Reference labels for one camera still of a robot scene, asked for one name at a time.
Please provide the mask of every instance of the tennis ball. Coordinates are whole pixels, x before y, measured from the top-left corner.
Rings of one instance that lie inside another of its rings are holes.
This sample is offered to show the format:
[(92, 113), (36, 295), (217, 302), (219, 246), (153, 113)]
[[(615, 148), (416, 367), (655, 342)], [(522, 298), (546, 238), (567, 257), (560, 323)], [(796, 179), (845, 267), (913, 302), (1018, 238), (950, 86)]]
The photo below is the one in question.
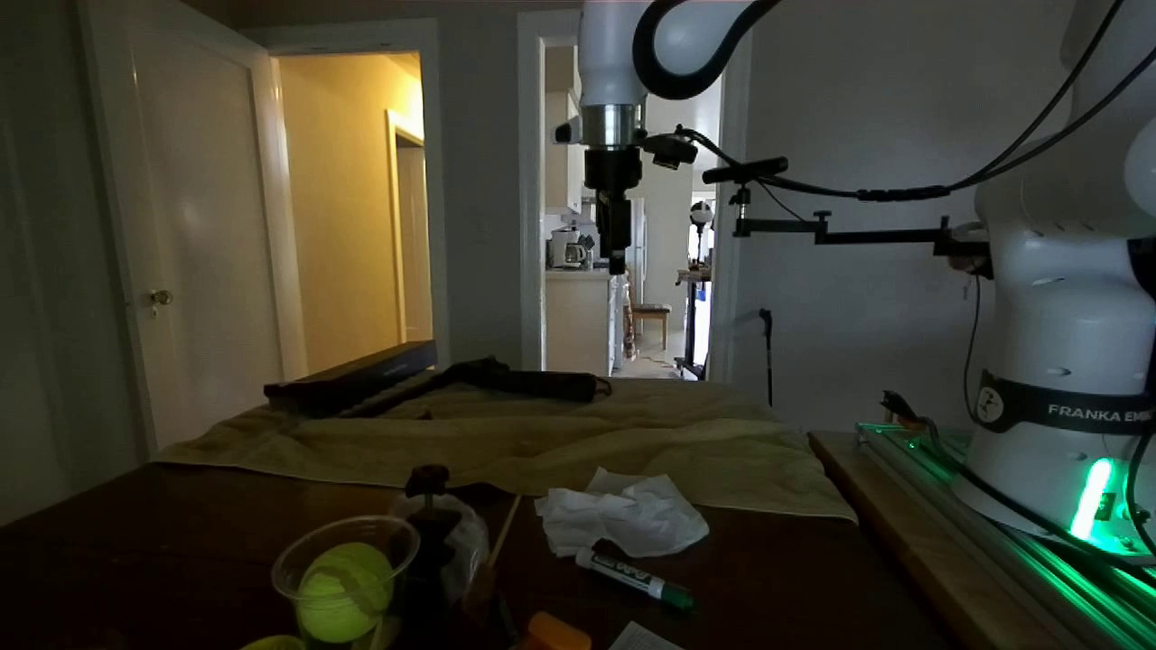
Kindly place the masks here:
[(394, 568), (367, 543), (326, 547), (296, 589), (296, 623), (322, 644), (351, 644), (373, 632), (394, 600)]

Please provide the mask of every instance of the black cable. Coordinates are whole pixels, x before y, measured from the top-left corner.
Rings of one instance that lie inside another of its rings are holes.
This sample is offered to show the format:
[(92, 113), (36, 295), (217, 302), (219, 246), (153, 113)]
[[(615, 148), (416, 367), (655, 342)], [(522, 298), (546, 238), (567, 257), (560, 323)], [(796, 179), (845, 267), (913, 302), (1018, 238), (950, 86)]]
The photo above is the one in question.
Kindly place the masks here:
[(1027, 137), (1034, 137), (1040, 130), (1040, 122), (1053, 113), (1053, 106), (1075, 86), (1075, 78), (1084, 77), (1092, 55), (1097, 51), (1097, 44), (1104, 39), (1108, 24), (1115, 21), (1115, 10), (1123, 7), (1123, 0), (1114, 0), (1114, 7), (1104, 10), (1104, 19), (1097, 21), (1094, 36), (1087, 39), (1087, 45), (1081, 51), (1075, 66), (1070, 69), (1070, 77), (1053, 86), (1053, 94), (1046, 98), (1046, 106), (1028, 119), (1028, 125), (1018, 130), (1018, 137), (993, 156), (987, 167), (980, 167), (975, 173), (969, 173), (964, 179), (956, 179), (955, 186), (969, 186), (975, 179), (982, 179), (990, 171), (997, 171)]
[(969, 327), (964, 375), (961, 375), (964, 408), (969, 408), (970, 422), (980, 422), (980, 410), (970, 403), (970, 356), (975, 356), (975, 338), (980, 338), (980, 319), (982, 319), (982, 278), (970, 274), (970, 327)]
[(767, 372), (767, 403), (772, 408), (772, 313), (761, 305), (758, 311), (761, 321), (761, 372)]
[(1040, 143), (1027, 148), (1022, 156), (1012, 160), (1012, 150), (1018, 150), (1018, 143), (1050, 114), (1050, 107), (1061, 100), (1061, 94), (1081, 78), (1081, 72), (1087, 69), (1087, 61), (1094, 57), (1094, 51), (1100, 45), (1104, 30), (1114, 24), (1118, 10), (1118, 0), (1104, 10), (1100, 24), (1094, 30), (1092, 44), (1084, 45), (1081, 61), (1070, 69), (1070, 77), (1061, 78), (1061, 86), (1046, 98), (1046, 106), (1035, 113), (1035, 119), (999, 150), (993, 156), (987, 167), (980, 167), (975, 173), (955, 179), (955, 185), (920, 185), (920, 186), (823, 186), (823, 185), (808, 185), (808, 179), (796, 179), (796, 175), (769, 175), (767, 185), (772, 186), (786, 186), (786, 191), (802, 191), (802, 193), (827, 193), (827, 197), (856, 197), (856, 202), (927, 202), (927, 197), (946, 197), (961, 186), (993, 179), (1035, 156), (1043, 156), (1046, 148), (1061, 143), (1065, 137), (1073, 137), (1084, 122), (1092, 122), (1100, 107), (1108, 107), (1152, 61), (1156, 61), (1156, 45), (1104, 94), (1097, 98), (1084, 114), (1075, 114), (1073, 122), (1065, 122), (1058, 133), (1043, 137)]
[(1087, 561), (1097, 561), (1097, 563), (1108, 563), (1108, 568), (1118, 568), (1128, 571), (1129, 577), (1144, 581), (1149, 589), (1156, 589), (1156, 577), (1144, 571), (1144, 563), (1137, 561), (1128, 561), (1128, 557), (1115, 557), (1115, 553), (1104, 553), (1075, 535), (1070, 535), (1065, 526), (1058, 526), (1053, 521), (1040, 516), (1035, 509), (1015, 500), (1009, 492), (987, 482), (980, 473), (970, 473), (964, 461), (946, 461), (956, 476), (964, 476), (969, 482), (975, 482), (982, 493), (990, 493), (997, 506), (1012, 509), (1015, 516), (1035, 522), (1043, 535), (1050, 535), (1053, 543), (1061, 543), (1065, 547), (1087, 557)]
[(1040, 143), (1027, 148), (1012, 162), (999, 162), (997, 171), (990, 171), (980, 179), (993, 179), (993, 175), (999, 175), (999, 173), (1043, 156), (1046, 148), (1053, 148), (1070, 133), (1075, 133), (1084, 122), (1092, 122), (1097, 113), (1104, 113), (1152, 61), (1156, 61), (1156, 45), (1104, 98), (1097, 98), (1084, 114), (1075, 114), (1070, 125), (1061, 125), (1058, 133), (1043, 137)]
[(1152, 543), (1152, 535), (1149, 535), (1149, 526), (1144, 526), (1149, 509), (1140, 509), (1137, 498), (1135, 498), (1135, 482), (1137, 482), (1137, 476), (1140, 476), (1140, 461), (1144, 461), (1149, 444), (1152, 444), (1152, 429), (1149, 429), (1149, 433), (1135, 444), (1135, 450), (1129, 450), (1129, 461), (1128, 461), (1128, 492), (1123, 492), (1123, 493), (1128, 493), (1128, 516), (1129, 516), (1135, 529), (1140, 535), (1144, 547), (1156, 557), (1156, 543)]
[(685, 137), (699, 148), (708, 148), (710, 156), (720, 156), (726, 167), (739, 167), (732, 156), (726, 156), (710, 137), (697, 133), (697, 130), (685, 130), (683, 122), (675, 125), (675, 137)]
[(769, 197), (772, 204), (779, 204), (790, 219), (802, 219), (802, 222), (815, 219), (815, 218), (802, 218), (799, 209), (790, 209), (769, 185), (758, 179), (758, 186), (761, 186), (767, 197)]

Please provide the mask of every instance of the wooden table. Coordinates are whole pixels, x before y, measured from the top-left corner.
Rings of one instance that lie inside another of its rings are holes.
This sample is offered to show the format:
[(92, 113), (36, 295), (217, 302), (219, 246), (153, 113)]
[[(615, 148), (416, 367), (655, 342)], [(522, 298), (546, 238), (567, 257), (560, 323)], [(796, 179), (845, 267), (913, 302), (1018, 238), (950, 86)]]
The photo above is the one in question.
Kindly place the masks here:
[(811, 433), (811, 450), (827, 476), (856, 506), (862, 529), (876, 535), (884, 547), (917, 581), (939, 621), (964, 645), (1097, 645), (1040, 603), (1015, 575), (997, 563), (969, 522), (980, 516), (935, 509), (920, 492), (876, 453), (884, 444), (868, 444), (850, 433)]
[[(394, 493), (144, 464), (0, 529), (0, 645), (226, 650), (291, 632), (291, 605), (267, 581), (273, 557), (319, 522), (391, 509)], [(501, 506), (509, 498), (481, 500), (481, 511), (498, 521)], [(554, 561), (532, 498), (501, 547), (498, 591), (515, 623), (554, 609), (601, 645), (626, 621), (683, 645), (946, 645), (920, 594), (861, 526), (704, 516), (708, 543), (642, 563), (692, 589), (690, 614)]]

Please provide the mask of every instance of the white door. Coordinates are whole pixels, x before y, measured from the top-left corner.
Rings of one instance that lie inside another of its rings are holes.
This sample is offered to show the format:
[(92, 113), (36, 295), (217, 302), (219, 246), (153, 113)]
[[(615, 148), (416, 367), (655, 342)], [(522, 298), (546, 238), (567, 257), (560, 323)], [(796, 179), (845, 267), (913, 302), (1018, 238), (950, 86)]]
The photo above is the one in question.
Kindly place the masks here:
[(284, 248), (267, 231), (282, 197), (257, 98), (270, 61), (177, 0), (88, 7), (129, 319), (167, 447), (259, 403), (289, 372)]

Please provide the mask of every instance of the doorway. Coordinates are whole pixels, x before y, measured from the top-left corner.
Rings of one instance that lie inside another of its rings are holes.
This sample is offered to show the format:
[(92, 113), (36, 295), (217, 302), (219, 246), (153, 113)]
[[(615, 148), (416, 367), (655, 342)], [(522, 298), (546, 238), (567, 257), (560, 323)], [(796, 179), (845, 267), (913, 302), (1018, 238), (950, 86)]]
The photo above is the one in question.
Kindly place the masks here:
[(307, 372), (434, 338), (424, 61), (277, 57)]
[[(716, 319), (716, 186), (699, 185), (699, 173), (710, 171), (716, 160), (697, 156), (692, 167), (663, 171), (642, 156), (642, 185), (631, 186), (628, 274), (621, 281), (607, 278), (601, 262), (578, 262), (575, 270), (575, 261), (560, 248), (575, 248), (575, 243), (596, 233), (591, 197), (580, 186), (580, 148), (554, 143), (554, 130), (578, 114), (580, 78), (575, 36), (542, 39), (536, 69), (536, 106), (542, 122), (536, 150), (542, 156), (532, 222), (537, 248), (546, 248), (537, 274), (546, 295), (537, 319), (546, 327), (546, 367), (637, 379), (704, 379)], [(692, 125), (720, 142), (721, 78), (690, 100), (646, 98), (646, 130), (669, 133), (675, 125)]]
[(374, 113), (373, 143), (391, 167), (374, 185), (391, 185), (394, 218), (394, 290), (401, 338), (434, 338), (438, 362), (450, 356), (448, 251), (445, 251), (445, 148), (438, 90), (438, 21), (356, 21), (356, 24), (291, 24), (265, 36), (277, 66), (296, 57), (408, 57), (403, 107)]

